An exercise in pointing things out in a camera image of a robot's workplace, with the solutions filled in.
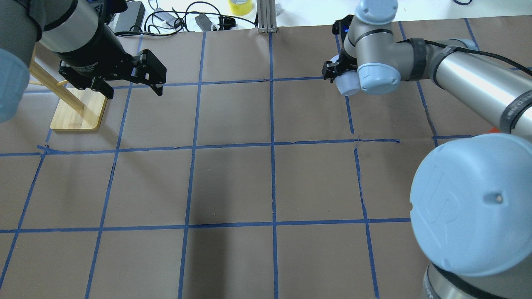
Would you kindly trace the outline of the silver robot arm, viewer left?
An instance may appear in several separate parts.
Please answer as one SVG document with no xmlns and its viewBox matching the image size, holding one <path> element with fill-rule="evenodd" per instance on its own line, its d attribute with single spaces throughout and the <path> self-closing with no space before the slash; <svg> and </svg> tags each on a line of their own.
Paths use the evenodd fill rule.
<svg viewBox="0 0 532 299">
<path fill-rule="evenodd" d="M 335 21 L 338 56 L 323 65 L 340 93 L 382 95 L 431 80 L 496 133 L 449 141 L 411 184 L 414 236 L 429 265 L 422 299 L 530 299 L 531 71 L 472 40 L 394 40 L 395 0 L 362 0 Z"/>
</svg>

